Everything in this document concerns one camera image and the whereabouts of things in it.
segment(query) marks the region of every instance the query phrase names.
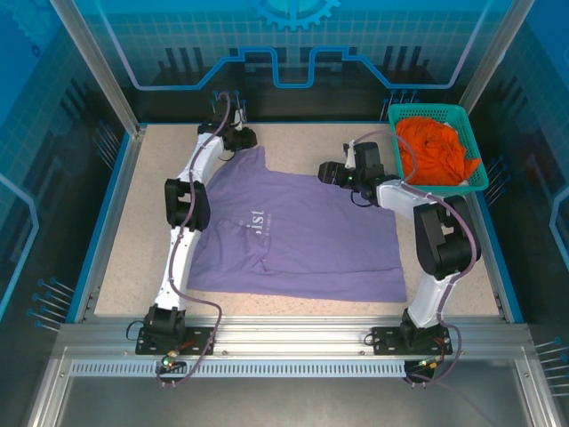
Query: purple t-shirt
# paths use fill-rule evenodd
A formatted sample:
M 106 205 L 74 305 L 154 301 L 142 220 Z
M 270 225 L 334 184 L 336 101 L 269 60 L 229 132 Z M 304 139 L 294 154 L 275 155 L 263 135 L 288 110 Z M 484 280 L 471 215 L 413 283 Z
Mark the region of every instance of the purple t-shirt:
M 237 152 L 212 177 L 207 197 L 212 216 L 188 287 L 406 301 L 392 212 L 357 207 L 347 189 L 316 176 L 269 171 L 263 147 Z

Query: teal basket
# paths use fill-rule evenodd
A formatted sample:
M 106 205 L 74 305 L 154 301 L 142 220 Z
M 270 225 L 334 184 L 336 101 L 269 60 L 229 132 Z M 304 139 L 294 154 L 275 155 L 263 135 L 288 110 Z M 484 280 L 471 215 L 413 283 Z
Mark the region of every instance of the teal basket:
M 440 123 L 448 123 L 459 134 L 459 140 L 466 149 L 466 158 L 480 158 L 477 141 L 474 139 L 472 128 L 470 127 L 469 117 L 463 107 L 447 104 L 393 104 L 389 107 L 389 124 L 391 132 L 395 132 L 395 126 L 399 120 L 408 117 L 430 117 Z M 397 138 L 393 138 L 395 149 L 395 159 L 397 163 L 397 174 L 403 176 L 403 166 L 401 165 L 401 155 L 399 154 L 399 144 Z M 469 178 L 469 185 L 442 186 L 442 185 L 418 185 L 418 189 L 432 192 L 441 196 L 451 196 L 454 194 L 467 194 L 471 191 L 482 191 L 488 188 L 488 175 L 484 165 L 474 171 Z

